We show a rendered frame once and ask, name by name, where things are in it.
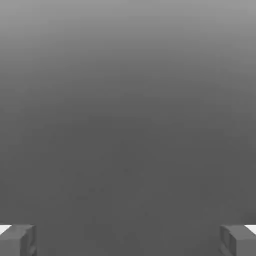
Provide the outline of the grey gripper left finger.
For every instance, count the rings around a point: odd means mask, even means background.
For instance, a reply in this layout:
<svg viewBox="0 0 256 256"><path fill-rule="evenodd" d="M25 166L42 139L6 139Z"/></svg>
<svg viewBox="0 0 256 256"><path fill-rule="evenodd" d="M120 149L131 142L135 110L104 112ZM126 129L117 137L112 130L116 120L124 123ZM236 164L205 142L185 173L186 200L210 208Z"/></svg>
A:
<svg viewBox="0 0 256 256"><path fill-rule="evenodd" d="M37 227L0 224L0 256L37 256Z"/></svg>

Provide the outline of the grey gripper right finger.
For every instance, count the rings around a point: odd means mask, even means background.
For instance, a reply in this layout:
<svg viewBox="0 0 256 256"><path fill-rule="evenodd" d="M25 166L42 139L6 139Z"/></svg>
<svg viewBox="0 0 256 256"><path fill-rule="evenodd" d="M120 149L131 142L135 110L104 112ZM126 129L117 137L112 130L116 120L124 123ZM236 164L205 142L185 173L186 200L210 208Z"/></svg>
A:
<svg viewBox="0 0 256 256"><path fill-rule="evenodd" d="M221 225L221 256L256 256L256 224Z"/></svg>

